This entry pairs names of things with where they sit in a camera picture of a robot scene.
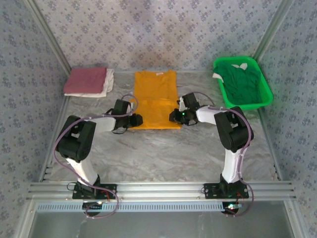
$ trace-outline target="floral patterned wallpaper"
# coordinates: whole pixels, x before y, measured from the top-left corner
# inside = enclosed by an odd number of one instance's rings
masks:
[[[71,66],[206,69],[252,55],[280,0],[35,0]]]
[[[21,0],[0,1],[0,237],[13,236],[37,181],[66,74]]]
[[[293,180],[317,238],[317,2],[296,0],[262,60],[274,102],[266,107],[284,179]]]

